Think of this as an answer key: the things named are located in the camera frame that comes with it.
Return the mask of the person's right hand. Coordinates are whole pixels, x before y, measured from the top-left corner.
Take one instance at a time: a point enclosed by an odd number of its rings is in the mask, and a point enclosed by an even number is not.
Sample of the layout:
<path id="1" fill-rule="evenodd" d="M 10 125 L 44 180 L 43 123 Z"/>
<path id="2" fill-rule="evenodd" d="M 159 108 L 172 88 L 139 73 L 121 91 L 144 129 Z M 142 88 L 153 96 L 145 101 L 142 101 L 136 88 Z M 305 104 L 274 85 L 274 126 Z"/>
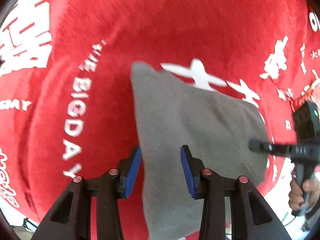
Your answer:
<path id="1" fill-rule="evenodd" d="M 300 210 L 302 207 L 310 210 L 319 199 L 319 180 L 316 177 L 307 179 L 302 186 L 296 182 L 296 175 L 292 175 L 290 182 L 291 191 L 289 192 L 289 207 L 292 211 Z M 303 193 L 309 193 L 309 201 L 305 204 Z"/>

